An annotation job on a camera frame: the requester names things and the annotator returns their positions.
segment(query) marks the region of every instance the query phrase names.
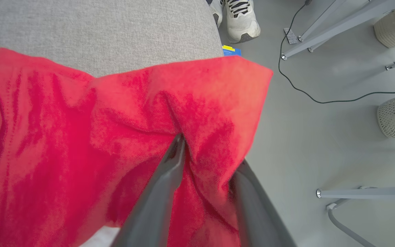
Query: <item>red towel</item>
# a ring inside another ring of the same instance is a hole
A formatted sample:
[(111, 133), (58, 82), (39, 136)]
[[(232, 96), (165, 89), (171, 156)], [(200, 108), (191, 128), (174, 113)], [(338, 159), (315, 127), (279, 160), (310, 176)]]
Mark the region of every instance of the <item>red towel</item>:
[(232, 56), (94, 78), (0, 49), (0, 246), (79, 246), (121, 226), (175, 134), (168, 246), (239, 246), (228, 181), (272, 72)]

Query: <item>shoe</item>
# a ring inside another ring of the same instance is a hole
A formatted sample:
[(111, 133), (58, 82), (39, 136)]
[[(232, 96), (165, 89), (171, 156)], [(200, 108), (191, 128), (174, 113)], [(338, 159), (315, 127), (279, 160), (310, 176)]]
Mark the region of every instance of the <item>shoe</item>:
[(222, 13), (224, 12), (225, 0), (213, 0), (210, 3), (211, 14), (216, 21), (217, 28), (222, 23)]
[(225, 6), (229, 42), (246, 42), (260, 35), (252, 0), (226, 0)]

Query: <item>shoelace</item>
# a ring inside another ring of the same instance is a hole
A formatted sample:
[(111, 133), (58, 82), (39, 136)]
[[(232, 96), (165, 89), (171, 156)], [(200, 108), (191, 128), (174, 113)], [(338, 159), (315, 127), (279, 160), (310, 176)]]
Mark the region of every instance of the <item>shoelace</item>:
[(227, 4), (230, 12), (234, 14), (234, 17), (237, 17), (240, 13), (248, 13), (248, 6), (251, 5), (249, 0), (228, 0)]

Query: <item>red garment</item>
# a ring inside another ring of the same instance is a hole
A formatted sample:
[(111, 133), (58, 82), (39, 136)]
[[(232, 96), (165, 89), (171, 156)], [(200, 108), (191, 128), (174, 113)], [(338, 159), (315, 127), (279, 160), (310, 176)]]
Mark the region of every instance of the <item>red garment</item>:
[(94, 78), (0, 49), (0, 246), (79, 246), (121, 226), (175, 134), (168, 246), (239, 246), (228, 181), (272, 72), (233, 56)]

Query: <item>person's foot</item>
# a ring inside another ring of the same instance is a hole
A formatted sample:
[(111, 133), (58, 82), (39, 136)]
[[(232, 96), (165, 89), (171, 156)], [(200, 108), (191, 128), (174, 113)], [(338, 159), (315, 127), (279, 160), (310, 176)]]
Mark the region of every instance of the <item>person's foot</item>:
[(225, 6), (229, 42), (246, 42), (260, 35), (252, 0), (226, 0)]
[(211, 14), (216, 21), (217, 28), (222, 23), (222, 13), (224, 12), (225, 0), (213, 0), (210, 3)]

